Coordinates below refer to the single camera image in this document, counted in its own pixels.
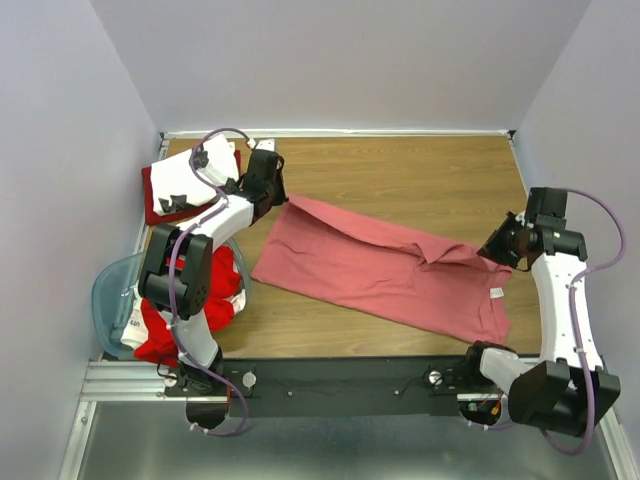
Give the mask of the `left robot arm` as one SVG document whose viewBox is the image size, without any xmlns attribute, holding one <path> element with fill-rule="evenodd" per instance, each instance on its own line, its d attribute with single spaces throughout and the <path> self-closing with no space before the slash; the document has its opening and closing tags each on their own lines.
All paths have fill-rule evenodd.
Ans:
<svg viewBox="0 0 640 480">
<path fill-rule="evenodd" d="M 191 173 L 213 189 L 213 205 L 184 226 L 157 226 L 138 280 L 139 295 L 167 314 L 177 361 L 190 367 L 187 382 L 201 395 L 214 393 L 224 380 L 217 366 L 220 349 L 204 317 L 214 251 L 287 201 L 285 160 L 275 151 L 255 147 L 246 172 L 223 184 L 211 182 L 204 173 L 210 164 L 201 146 L 192 150 Z"/>
</svg>

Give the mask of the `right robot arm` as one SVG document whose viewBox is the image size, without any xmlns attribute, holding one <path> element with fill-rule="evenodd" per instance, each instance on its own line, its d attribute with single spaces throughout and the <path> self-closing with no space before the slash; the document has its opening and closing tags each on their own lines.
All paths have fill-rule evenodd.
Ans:
<svg viewBox="0 0 640 480">
<path fill-rule="evenodd" d="M 547 440 L 555 433 L 580 439 L 569 451 L 577 455 L 621 393 L 619 377 L 606 371 L 592 338 L 585 281 L 623 258 L 626 239 L 619 239 L 613 259 L 589 265 L 584 235 L 566 226 L 574 192 L 531 188 L 524 212 L 508 213 L 478 251 L 502 266 L 524 263 L 533 276 L 542 332 L 538 363 L 531 366 L 504 346 L 477 341 L 459 371 L 471 391 L 493 384 L 504 393 L 512 422 L 538 429 Z"/>
</svg>

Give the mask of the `pink polo shirt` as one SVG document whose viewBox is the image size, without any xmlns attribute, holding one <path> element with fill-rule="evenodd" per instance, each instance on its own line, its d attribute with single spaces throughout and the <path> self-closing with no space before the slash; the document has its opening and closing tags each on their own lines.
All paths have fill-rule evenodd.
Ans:
<svg viewBox="0 0 640 480">
<path fill-rule="evenodd" d="M 508 267 L 476 247 L 292 196 L 254 280 L 467 343 L 505 342 Z"/>
</svg>

